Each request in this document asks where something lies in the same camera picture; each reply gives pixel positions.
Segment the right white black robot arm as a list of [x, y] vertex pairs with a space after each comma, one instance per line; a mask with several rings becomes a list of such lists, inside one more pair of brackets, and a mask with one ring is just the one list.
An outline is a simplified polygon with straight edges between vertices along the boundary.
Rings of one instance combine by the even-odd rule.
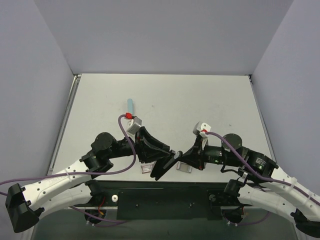
[[302, 233], [319, 238], [319, 195], [298, 183], [268, 156], [244, 147], [239, 135], [220, 136], [203, 130], [180, 160], [198, 170], [204, 170], [206, 164], [216, 164], [222, 166], [222, 173], [236, 173], [244, 182], [228, 182], [223, 192], [226, 203], [234, 205], [239, 201], [277, 213]]

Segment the light blue white stapler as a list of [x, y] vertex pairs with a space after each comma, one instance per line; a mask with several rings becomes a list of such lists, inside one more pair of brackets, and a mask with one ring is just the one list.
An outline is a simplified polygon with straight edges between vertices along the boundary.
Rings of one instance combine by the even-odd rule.
[[134, 103], [132, 98], [127, 99], [127, 113], [130, 115], [134, 115]]

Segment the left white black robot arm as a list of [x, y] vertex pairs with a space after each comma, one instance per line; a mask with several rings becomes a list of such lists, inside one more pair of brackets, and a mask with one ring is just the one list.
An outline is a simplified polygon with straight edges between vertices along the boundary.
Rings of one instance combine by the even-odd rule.
[[170, 160], [175, 152], [152, 137], [145, 127], [116, 140], [110, 133], [102, 132], [91, 144], [90, 151], [70, 166], [56, 174], [37, 178], [34, 183], [20, 185], [18, 180], [8, 188], [5, 207], [15, 233], [35, 226], [42, 217], [74, 205], [89, 203], [99, 205], [103, 193], [94, 179], [112, 175], [111, 159], [132, 156], [142, 163], [155, 162], [157, 167]]

